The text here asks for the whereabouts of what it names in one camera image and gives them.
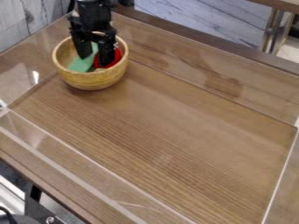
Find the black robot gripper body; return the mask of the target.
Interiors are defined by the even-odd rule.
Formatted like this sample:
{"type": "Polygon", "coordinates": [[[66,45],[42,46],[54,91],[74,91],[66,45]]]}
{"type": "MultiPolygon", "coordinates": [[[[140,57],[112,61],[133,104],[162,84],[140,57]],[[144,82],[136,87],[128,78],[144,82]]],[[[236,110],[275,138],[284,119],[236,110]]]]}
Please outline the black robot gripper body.
{"type": "Polygon", "coordinates": [[[68,17],[69,33],[76,44],[89,41],[116,43],[110,9],[117,0],[74,0],[76,10],[68,17]]]}

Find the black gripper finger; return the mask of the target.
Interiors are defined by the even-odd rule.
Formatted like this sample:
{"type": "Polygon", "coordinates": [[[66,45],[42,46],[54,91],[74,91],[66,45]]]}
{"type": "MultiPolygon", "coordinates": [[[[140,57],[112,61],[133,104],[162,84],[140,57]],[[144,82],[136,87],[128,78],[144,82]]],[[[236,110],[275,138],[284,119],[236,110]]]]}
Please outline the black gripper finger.
{"type": "Polygon", "coordinates": [[[114,58],[116,34],[96,32],[98,64],[105,66],[114,58]]]}
{"type": "Polygon", "coordinates": [[[90,31],[81,27],[70,27],[69,34],[78,57],[84,60],[92,54],[90,31]]]}

